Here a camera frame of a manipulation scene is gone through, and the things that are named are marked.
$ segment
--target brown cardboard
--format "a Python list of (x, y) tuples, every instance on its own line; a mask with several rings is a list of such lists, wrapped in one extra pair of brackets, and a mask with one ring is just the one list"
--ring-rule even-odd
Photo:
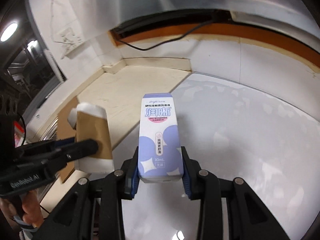
[[(68, 123), (68, 116), (72, 108), (76, 107), (79, 104), (77, 97), (72, 98), (67, 105), (58, 113), (58, 128), (57, 128), (57, 138), (66, 139), (76, 136), (76, 131), (73, 130)], [(73, 162), (67, 163), (67, 166), (59, 171), (60, 179), (64, 183), (67, 178), (75, 170), (75, 165)]]
[(84, 112), (77, 113), (76, 140), (94, 139), (99, 146), (92, 158), (112, 160), (112, 147), (108, 121)]

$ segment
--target box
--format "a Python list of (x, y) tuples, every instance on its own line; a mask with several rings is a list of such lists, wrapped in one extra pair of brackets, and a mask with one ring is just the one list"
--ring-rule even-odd
[(183, 175), (178, 123), (170, 93), (142, 99), (138, 170), (143, 182), (178, 180)]

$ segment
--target metal screw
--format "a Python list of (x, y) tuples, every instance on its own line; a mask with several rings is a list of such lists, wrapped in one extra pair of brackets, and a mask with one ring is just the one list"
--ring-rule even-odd
[(209, 172), (206, 171), (206, 170), (200, 170), (199, 171), (199, 175), (201, 175), (201, 176), (207, 176), (208, 174), (209, 174)]
[(242, 185), (244, 183), (244, 181), (241, 178), (236, 178), (235, 179), (235, 183), (238, 184), (238, 185)]
[(117, 177), (122, 176), (123, 171), (122, 170), (115, 170), (114, 175), (116, 175)]
[(78, 183), (79, 183), (80, 185), (84, 185), (84, 184), (86, 184), (87, 182), (88, 182), (88, 179), (87, 179), (87, 178), (81, 178), (81, 179), (78, 180)]

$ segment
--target contact lens lubricant box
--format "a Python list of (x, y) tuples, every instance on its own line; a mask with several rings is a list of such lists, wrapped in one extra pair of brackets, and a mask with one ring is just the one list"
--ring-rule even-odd
[(143, 182), (178, 180), (183, 162), (177, 116), (170, 93), (146, 94), (142, 99), (138, 170)]

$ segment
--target pink outlined vertical label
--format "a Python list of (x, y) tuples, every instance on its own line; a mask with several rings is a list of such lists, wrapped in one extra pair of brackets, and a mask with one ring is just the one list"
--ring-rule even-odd
[(156, 154), (161, 156), (163, 154), (163, 138), (162, 133), (156, 133)]

